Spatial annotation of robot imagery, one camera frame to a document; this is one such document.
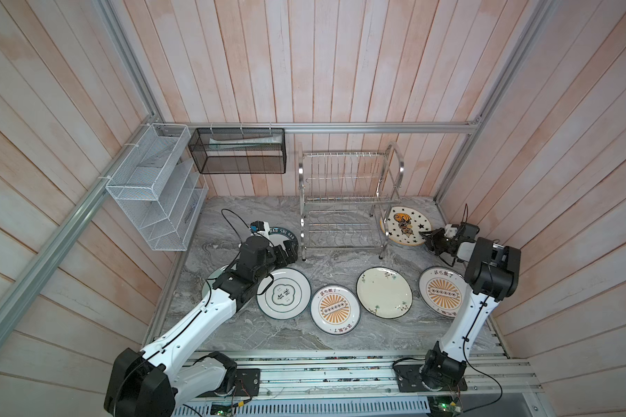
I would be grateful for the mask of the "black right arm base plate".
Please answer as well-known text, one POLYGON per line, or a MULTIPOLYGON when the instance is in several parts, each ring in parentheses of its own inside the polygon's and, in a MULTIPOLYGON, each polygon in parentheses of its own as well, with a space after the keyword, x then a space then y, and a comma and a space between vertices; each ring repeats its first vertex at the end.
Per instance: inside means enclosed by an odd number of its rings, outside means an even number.
POLYGON ((419 363, 406 362, 400 362, 392 367, 400 393, 468 390, 468 384, 464 378, 453 385, 450 378, 435 375, 434 373, 422 373, 420 368, 422 368, 422 365, 419 363))

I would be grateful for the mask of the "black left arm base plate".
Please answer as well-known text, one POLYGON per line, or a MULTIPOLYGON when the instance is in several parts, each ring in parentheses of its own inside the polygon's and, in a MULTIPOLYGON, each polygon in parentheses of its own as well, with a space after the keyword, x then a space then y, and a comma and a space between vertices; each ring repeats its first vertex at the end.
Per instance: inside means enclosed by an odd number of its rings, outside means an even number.
POLYGON ((230 370, 222 379, 220 386, 204 394, 209 397, 228 397, 232 395, 257 396, 260 387, 261 370, 259 368, 238 368, 230 370))

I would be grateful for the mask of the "cat and stars orange-rim plate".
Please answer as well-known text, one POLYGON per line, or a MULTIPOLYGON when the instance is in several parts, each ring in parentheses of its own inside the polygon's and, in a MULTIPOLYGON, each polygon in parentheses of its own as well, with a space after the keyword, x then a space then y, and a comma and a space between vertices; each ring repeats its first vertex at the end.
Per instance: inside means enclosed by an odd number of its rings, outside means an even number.
POLYGON ((404 246, 424 244, 423 234, 432 231, 432 224, 424 214, 403 206, 392 207, 380 226, 389 240, 404 246))

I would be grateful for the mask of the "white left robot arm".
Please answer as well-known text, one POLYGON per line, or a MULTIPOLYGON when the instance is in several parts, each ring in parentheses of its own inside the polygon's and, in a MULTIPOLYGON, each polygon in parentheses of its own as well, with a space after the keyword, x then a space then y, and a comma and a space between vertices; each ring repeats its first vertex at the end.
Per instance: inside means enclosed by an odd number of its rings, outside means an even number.
POLYGON ((248 237, 191 312, 141 350, 125 349, 116 358, 104 410, 112 416, 170 416, 200 394, 231 394, 236 363, 227 355, 211 352, 191 366, 186 362, 217 328, 257 296, 263 280, 297 257, 295 240, 273 243, 267 234, 248 237))

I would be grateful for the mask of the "cream plate with berry sprigs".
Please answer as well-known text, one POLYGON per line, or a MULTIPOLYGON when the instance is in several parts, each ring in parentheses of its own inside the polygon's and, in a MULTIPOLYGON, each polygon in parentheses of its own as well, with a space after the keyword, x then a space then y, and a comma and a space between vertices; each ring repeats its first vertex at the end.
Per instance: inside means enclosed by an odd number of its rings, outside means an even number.
POLYGON ((405 278, 393 269, 383 267, 363 271, 356 282, 356 295, 371 314, 390 320, 405 316, 413 302, 405 278))

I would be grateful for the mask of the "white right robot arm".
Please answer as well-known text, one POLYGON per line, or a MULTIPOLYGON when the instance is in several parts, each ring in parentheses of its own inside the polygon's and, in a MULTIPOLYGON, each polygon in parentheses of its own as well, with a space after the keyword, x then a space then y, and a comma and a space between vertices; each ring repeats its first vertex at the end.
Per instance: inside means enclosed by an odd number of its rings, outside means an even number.
POLYGON ((450 329, 428 351, 419 370, 429 391, 458 386, 482 326, 518 286, 522 251, 479 237, 478 233, 479 227, 467 222, 420 233, 429 252, 448 254, 466 264, 460 310, 450 329))

